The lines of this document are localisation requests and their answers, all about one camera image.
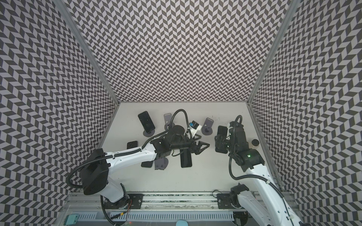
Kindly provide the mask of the purple edged phone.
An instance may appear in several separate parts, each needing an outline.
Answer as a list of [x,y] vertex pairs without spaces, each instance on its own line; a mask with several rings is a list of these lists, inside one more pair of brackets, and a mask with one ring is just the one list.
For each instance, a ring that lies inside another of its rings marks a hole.
[[127,143],[127,149],[137,148],[138,147],[138,141],[131,141]]

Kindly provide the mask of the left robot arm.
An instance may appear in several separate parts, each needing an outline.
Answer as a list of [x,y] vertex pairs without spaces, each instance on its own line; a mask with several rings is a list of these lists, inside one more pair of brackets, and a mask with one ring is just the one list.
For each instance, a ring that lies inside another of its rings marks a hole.
[[151,136],[141,147],[117,152],[94,150],[85,162],[71,170],[66,177],[66,184],[71,188],[82,189],[85,195],[99,195],[111,203],[128,201],[129,196],[124,185],[111,178],[113,173],[142,162],[167,157],[174,150],[179,150],[180,154],[199,155],[209,148],[210,145],[202,142],[198,134],[202,125],[195,121],[189,122],[186,116],[185,128],[173,126],[174,118],[171,117],[165,131]]

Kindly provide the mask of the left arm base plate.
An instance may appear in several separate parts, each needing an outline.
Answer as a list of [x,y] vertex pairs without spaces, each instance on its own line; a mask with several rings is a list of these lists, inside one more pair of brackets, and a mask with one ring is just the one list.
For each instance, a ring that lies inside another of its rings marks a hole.
[[116,202],[111,202],[109,199],[104,198],[105,209],[128,209],[129,204],[131,205],[130,209],[140,209],[143,202],[144,194],[135,193],[128,194]]

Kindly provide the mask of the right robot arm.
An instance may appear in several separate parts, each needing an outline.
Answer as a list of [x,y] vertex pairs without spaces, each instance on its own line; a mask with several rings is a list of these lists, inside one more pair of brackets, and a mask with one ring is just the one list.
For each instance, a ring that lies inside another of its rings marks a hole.
[[276,186],[263,157],[249,147],[241,115],[230,122],[228,134],[218,135],[215,142],[216,147],[222,147],[228,153],[231,178],[236,181],[250,179],[263,200],[259,202],[246,185],[239,183],[230,191],[234,207],[245,209],[260,226],[306,225]]

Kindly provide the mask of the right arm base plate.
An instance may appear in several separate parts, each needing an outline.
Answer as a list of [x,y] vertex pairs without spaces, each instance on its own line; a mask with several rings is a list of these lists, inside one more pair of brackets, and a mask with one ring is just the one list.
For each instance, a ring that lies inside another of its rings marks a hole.
[[216,198],[219,209],[241,209],[236,195],[217,194]]

